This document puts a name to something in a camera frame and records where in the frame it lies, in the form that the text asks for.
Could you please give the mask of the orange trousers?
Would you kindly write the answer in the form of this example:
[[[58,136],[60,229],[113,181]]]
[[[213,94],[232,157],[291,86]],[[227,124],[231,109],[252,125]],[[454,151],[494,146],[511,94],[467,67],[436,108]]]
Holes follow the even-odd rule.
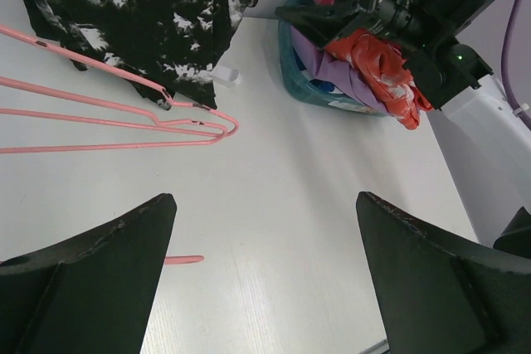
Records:
[[[412,73],[403,68],[401,49],[392,43],[358,29],[344,39],[332,41],[325,50],[356,69],[375,97],[406,129],[418,128],[421,112],[433,110]]]

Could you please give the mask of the pink hanger of black trousers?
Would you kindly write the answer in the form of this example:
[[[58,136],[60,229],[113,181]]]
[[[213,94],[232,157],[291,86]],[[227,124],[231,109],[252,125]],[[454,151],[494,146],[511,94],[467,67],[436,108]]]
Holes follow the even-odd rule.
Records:
[[[175,107],[184,107],[184,108],[192,108],[192,107],[196,107],[196,108],[201,108],[203,110],[206,110],[207,112],[210,112],[211,114],[214,114],[216,115],[217,117],[221,118],[221,119],[225,119],[226,121],[229,121],[231,122],[233,125],[234,125],[234,128],[227,134],[228,136],[232,136],[234,135],[240,125],[238,123],[238,121],[236,119],[234,119],[233,117],[223,113],[222,111],[219,111],[219,110],[215,110],[215,109],[212,109],[210,107],[207,107],[206,105],[200,105],[200,104],[194,104],[194,103],[186,103],[186,102],[177,102],[175,101],[169,94],[169,92],[167,92],[167,90],[155,83],[155,82],[152,82],[151,80],[147,80],[145,79],[144,77],[141,77],[141,76],[138,76],[138,75],[135,75],[133,73],[130,73],[128,71],[125,71],[125,70],[121,70],[120,68],[117,68],[117,67],[113,67],[111,65],[106,65],[105,63],[103,62],[100,62],[100,61],[97,61],[97,60],[94,60],[92,58],[89,58],[87,56],[83,56],[79,53],[76,53],[74,51],[69,51],[65,48],[62,48],[60,46],[57,46],[57,45],[54,45],[54,44],[51,44],[51,43],[47,43],[35,36],[29,36],[23,32],[20,32],[20,31],[17,31],[15,29],[12,29],[10,27],[7,27],[7,26],[4,26],[4,25],[1,25],[1,33],[5,36],[9,36],[13,39],[16,39],[16,40],[19,40],[19,41],[22,41],[22,42],[25,42],[29,45],[32,45],[32,46],[36,46],[36,47],[39,47],[39,48],[42,48],[44,50],[47,50],[47,51],[50,51],[50,52],[53,52],[53,53],[56,53],[58,55],[61,55],[61,56],[64,56],[65,58],[67,59],[70,59],[70,60],[73,60],[73,61],[79,61],[81,63],[84,63],[86,65],[90,65],[92,67],[95,67],[96,69],[99,69],[99,70],[103,70],[103,71],[106,71],[112,75],[116,75],[120,78],[123,78],[123,79],[126,79],[126,80],[130,80],[130,81],[133,81],[135,83],[140,83],[141,85],[145,85],[145,86],[148,86],[149,88],[153,89],[153,90],[156,90],[158,91],[167,101],[169,104],[171,104],[172,106],[175,106]]]

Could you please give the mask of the pink hanger of orange trousers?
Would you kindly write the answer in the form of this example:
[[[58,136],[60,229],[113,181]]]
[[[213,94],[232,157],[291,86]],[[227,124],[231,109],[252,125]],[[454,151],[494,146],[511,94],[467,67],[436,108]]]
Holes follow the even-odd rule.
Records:
[[[165,265],[194,264],[204,261],[203,255],[168,256],[164,259]]]

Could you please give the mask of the purple trousers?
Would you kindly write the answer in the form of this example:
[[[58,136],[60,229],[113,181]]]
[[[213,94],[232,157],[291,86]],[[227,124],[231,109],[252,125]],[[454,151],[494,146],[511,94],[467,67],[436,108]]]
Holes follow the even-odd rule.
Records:
[[[337,60],[329,53],[319,50],[293,27],[290,28],[290,34],[295,53],[311,77],[330,82],[348,97],[380,114],[390,115],[385,104],[377,99],[357,69],[348,62]]]

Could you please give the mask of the black white trousers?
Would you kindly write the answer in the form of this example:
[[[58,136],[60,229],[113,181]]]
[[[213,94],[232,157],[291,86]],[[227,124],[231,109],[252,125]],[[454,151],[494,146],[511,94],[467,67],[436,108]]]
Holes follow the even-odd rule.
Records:
[[[212,71],[256,0],[23,0],[34,32],[160,84],[135,89],[163,109],[174,95],[216,105]]]

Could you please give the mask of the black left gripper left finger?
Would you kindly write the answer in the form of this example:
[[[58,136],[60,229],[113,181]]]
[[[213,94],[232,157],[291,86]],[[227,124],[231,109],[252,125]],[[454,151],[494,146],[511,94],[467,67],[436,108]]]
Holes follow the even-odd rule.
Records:
[[[1,263],[3,353],[138,353],[177,205],[160,194],[116,219]]]

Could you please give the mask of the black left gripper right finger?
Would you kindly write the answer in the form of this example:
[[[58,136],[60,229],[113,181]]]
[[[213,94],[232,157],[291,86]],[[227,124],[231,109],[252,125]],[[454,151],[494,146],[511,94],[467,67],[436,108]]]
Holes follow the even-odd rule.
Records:
[[[391,353],[530,351],[530,214],[491,247],[407,214],[371,192],[359,229]]]

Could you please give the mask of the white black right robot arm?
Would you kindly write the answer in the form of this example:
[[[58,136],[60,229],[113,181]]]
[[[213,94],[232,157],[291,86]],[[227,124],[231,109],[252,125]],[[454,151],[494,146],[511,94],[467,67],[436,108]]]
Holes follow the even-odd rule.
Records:
[[[335,0],[330,6],[278,7],[276,14],[317,47],[362,28],[402,49],[420,93],[496,163],[524,205],[495,241],[512,255],[530,255],[530,124],[509,79],[496,77],[458,41],[494,0]]]

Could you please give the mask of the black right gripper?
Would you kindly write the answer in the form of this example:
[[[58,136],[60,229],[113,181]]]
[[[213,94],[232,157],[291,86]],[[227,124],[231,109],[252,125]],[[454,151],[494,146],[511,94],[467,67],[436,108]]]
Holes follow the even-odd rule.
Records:
[[[343,6],[278,7],[275,14],[316,46],[349,36],[356,29],[389,36],[407,23],[401,17],[409,0],[358,0],[355,10]]]

